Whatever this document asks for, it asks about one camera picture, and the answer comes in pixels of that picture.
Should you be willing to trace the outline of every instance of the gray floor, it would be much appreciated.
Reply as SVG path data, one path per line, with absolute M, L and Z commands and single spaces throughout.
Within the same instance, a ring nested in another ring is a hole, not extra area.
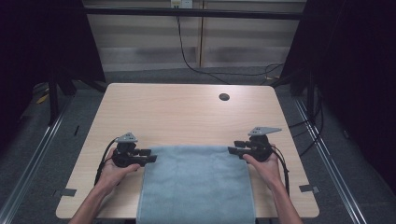
M 233 73 L 255 74 L 262 72 L 260 67 L 252 68 L 211 68 L 206 71 L 224 71 Z M 205 83 L 223 84 L 221 81 L 207 75 L 196 74 L 188 69 L 152 70 L 136 72 L 107 73 L 107 82 L 152 82 L 152 83 Z M 258 85 L 263 82 L 263 76 L 231 76 L 218 75 L 231 84 Z M 55 216 L 59 198 L 53 197 L 56 189 L 64 189 L 70 176 L 78 153 L 91 127 L 94 115 L 101 102 L 103 94 L 77 83 L 78 92 L 72 99 L 64 114 L 63 122 L 49 145 L 49 150 L 40 164 L 39 169 L 24 196 L 12 223 L 66 223 Z M 3 206 L 26 164 L 29 162 L 36 146 L 47 129 L 49 120 L 49 102 L 37 105 L 35 100 L 38 92 L 24 113 L 19 134 L 8 146 L 7 152 L 0 158 L 0 205 Z M 302 121 L 289 86 L 276 88 L 276 94 L 289 125 Z M 61 104 L 66 98 L 61 96 Z M 355 196 L 367 223 L 394 223 L 396 220 L 396 199 L 387 185 L 377 175 L 375 170 L 360 154 L 353 140 L 343 135 L 344 128 L 337 118 L 324 104 L 324 128 L 322 137 L 327 144 L 340 172 Z M 310 143 L 308 132 L 304 125 L 290 129 L 297 149 L 301 152 Z M 353 223 L 332 182 L 317 150 L 312 147 L 304 156 L 302 162 L 310 184 L 319 188 L 315 194 L 320 214 L 315 218 L 306 218 L 305 223 Z M 102 223 L 123 223 L 123 220 L 97 220 Z

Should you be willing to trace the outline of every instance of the wall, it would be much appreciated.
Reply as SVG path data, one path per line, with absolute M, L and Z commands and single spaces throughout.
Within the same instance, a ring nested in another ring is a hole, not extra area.
M 170 7 L 170 1 L 85 0 L 85 6 Z M 301 12 L 296 1 L 193 1 L 194 8 Z M 186 67 L 175 17 L 89 15 L 106 72 Z M 180 18 L 193 67 L 251 66 L 286 60 L 297 21 Z

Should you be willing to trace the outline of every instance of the cable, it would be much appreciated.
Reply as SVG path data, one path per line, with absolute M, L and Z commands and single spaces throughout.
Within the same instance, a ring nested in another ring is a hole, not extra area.
M 298 76 L 298 75 L 299 75 L 302 71 L 304 71 L 304 70 L 305 70 L 305 68 L 300 68 L 300 69 L 298 69 L 298 70 L 295 70 L 295 71 L 293 71 L 290 75 L 288 75 L 288 76 L 286 76 L 286 77 L 280 78 L 279 80 L 277 80 L 277 81 L 271 83 L 269 86 L 272 87 L 272 88 L 276 88 L 276 87 L 278 87 L 278 86 L 288 84 L 288 83 L 291 82 L 291 79 L 292 79 L 293 77 Z
M 265 144 L 263 144 L 263 143 L 261 143 L 261 142 L 258 142 L 258 141 L 250 141 L 250 142 L 251 142 L 251 143 L 254 143 L 254 144 L 261 145 L 261 146 L 263 146 L 263 147 L 266 147 Z M 290 196 L 289 170 L 288 170 L 288 167 L 286 166 L 285 157 L 283 157 L 283 154 L 282 154 L 282 152 L 279 150 L 279 148 L 277 148 L 277 147 L 275 147 L 275 146 L 273 146 L 273 145 L 271 145 L 271 148 L 272 148 L 273 153 L 277 156 L 277 158 L 280 160 L 280 163 L 282 164 L 283 173 L 284 173 L 284 176 L 285 176 L 285 188 L 286 188 L 286 192 L 287 192 L 288 195 Z
M 296 135 L 293 135 L 292 138 L 295 138 L 295 137 L 298 137 L 298 136 L 300 136 L 300 135 L 303 135 L 303 134 L 305 134 L 306 132 L 308 132 L 308 129 L 305 129 L 304 131 L 302 131 L 302 132 L 300 132 L 300 133 L 297 133 Z
M 96 171 L 95 182 L 94 182 L 94 184 L 93 184 L 94 186 L 95 186 L 96 183 L 99 181 L 99 178 L 100 178 L 100 175 L 102 174 L 102 169 L 103 169 L 103 167 L 105 166 L 105 163 L 106 163 L 108 160 L 110 160 L 110 159 L 113 158 L 113 157 L 111 157 L 111 158 L 105 160 L 108 150 L 110 149 L 111 145 L 113 145 L 113 143 L 116 141 L 116 139 L 117 139 L 117 138 L 113 139 L 113 140 L 108 144 L 108 146 L 107 146 L 107 148 L 106 148 L 106 150 L 105 150 L 105 153 L 103 154 L 102 160 L 101 160 L 101 162 L 100 162 L 100 164 L 99 164 L 99 167 L 98 167 L 98 169 L 97 169 L 97 171 Z
M 315 136 L 314 141 L 299 155 L 300 157 L 302 157 L 320 138 L 320 135 L 323 131 L 323 127 L 324 127 L 324 116 L 323 116 L 323 108 L 320 109 L 320 116 L 321 116 L 321 126 L 320 129 L 318 131 L 318 134 Z
M 286 192 L 290 196 L 289 170 L 288 170 L 288 167 L 286 166 L 286 161 L 282 155 L 282 152 L 277 147 L 274 147 L 274 148 L 276 150 L 274 150 L 273 152 L 276 154 L 277 158 L 280 160 L 280 163 L 282 163 L 283 173 L 285 175 L 285 188 L 286 188 Z
M 216 77 L 216 76 L 214 76 L 214 75 L 228 75 L 228 76 L 242 76 L 242 77 L 257 77 L 257 76 L 266 75 L 266 78 L 265 78 L 265 80 L 264 80 L 264 82 L 265 82 L 266 79 L 267 79 L 267 77 L 268 77 L 267 75 L 268 75 L 269 73 L 271 73 L 272 71 L 276 70 L 279 66 L 284 65 L 283 63 L 272 63 L 272 64 L 269 64 L 269 65 L 265 66 L 264 72 L 257 73 L 257 74 L 223 73 L 223 72 L 210 72 L 210 73 L 209 73 L 209 72 L 199 71 L 199 70 L 197 70 L 197 69 L 192 68 L 192 67 L 189 65 L 189 63 L 187 62 L 187 60 L 186 60 L 186 56 L 185 56 L 184 48 L 183 48 L 183 41 L 182 41 L 182 38 L 181 38 L 181 28 L 180 28 L 180 17 L 179 17 L 179 16 L 177 16 L 177 29 L 178 29 L 178 37 L 179 37 L 179 40 L 180 40 L 181 54 L 182 54 L 182 56 L 183 56 L 184 63 L 190 68 L 190 70 L 192 70 L 192 71 L 194 71 L 194 72 L 196 72 L 196 73 L 199 73 L 199 74 L 204 74 L 204 75 L 211 76 L 211 77 L 213 77 L 213 78 L 215 78 L 215 79 L 217 79 L 217 80 L 219 80 L 220 82 L 223 82 L 223 83 L 225 83 L 225 84 L 231 85 L 230 83 L 228 83 L 228 82 L 226 82 L 226 81 L 222 80 L 221 78 Z M 268 70 L 268 67 L 274 66 L 274 65 L 275 65 L 276 67 L 274 67 L 273 69 L 267 71 L 267 70 Z
M 317 106 L 316 106 L 316 111 L 315 111 L 315 114 L 314 114 L 314 118 L 318 115 L 318 113 L 322 109 L 322 97 L 319 96 L 319 92 L 318 91 L 317 91 L 317 93 L 318 93 L 318 101 L 317 101 Z M 298 123 L 295 123 L 295 124 L 291 124 L 291 125 L 289 125 L 289 128 L 294 128 L 294 127 L 300 126 L 302 124 L 307 123 L 308 121 L 309 121 L 308 119 L 305 119 L 305 120 L 303 120 L 301 122 L 298 122 Z

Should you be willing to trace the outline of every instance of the cloth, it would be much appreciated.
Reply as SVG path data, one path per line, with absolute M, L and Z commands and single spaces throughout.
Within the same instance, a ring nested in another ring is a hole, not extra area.
M 151 147 L 136 221 L 253 224 L 255 208 L 245 161 L 218 146 Z

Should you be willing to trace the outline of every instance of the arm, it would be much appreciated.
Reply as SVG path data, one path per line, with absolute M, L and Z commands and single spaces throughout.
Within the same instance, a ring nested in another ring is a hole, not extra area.
M 108 153 L 106 160 L 111 158 L 115 148 Z M 99 181 L 85 198 L 69 223 L 92 223 L 99 211 L 103 199 L 121 182 L 130 172 L 139 169 L 139 164 L 132 164 L 125 168 L 117 167 L 113 160 L 106 161 Z
M 265 184 L 272 191 L 280 223 L 303 223 L 292 204 L 279 173 L 277 157 L 273 153 L 265 162 L 256 161 L 245 154 L 244 159 L 253 165 Z

